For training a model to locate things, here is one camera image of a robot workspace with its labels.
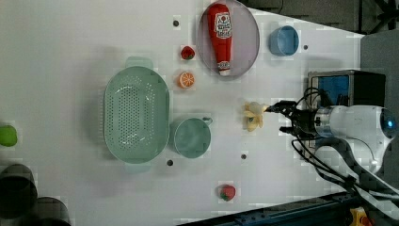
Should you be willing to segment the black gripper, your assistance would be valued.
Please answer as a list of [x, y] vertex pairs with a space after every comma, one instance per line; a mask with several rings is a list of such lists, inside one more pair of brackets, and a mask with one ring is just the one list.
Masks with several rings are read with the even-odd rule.
[[314, 125], [315, 110], [298, 109], [295, 101], [281, 100], [266, 109], [266, 112], [290, 114], [292, 127], [281, 126], [282, 133], [299, 137], [300, 139], [311, 139], [317, 137]]

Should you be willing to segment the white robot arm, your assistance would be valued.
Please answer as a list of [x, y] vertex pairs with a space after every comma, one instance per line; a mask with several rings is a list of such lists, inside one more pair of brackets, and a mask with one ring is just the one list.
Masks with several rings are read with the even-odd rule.
[[331, 105], [299, 109], [294, 101], [280, 101], [266, 110], [291, 121], [279, 130], [294, 137], [294, 147], [303, 147], [299, 154], [322, 178], [398, 219], [398, 189], [377, 176], [385, 152], [398, 136], [398, 122], [387, 108]]

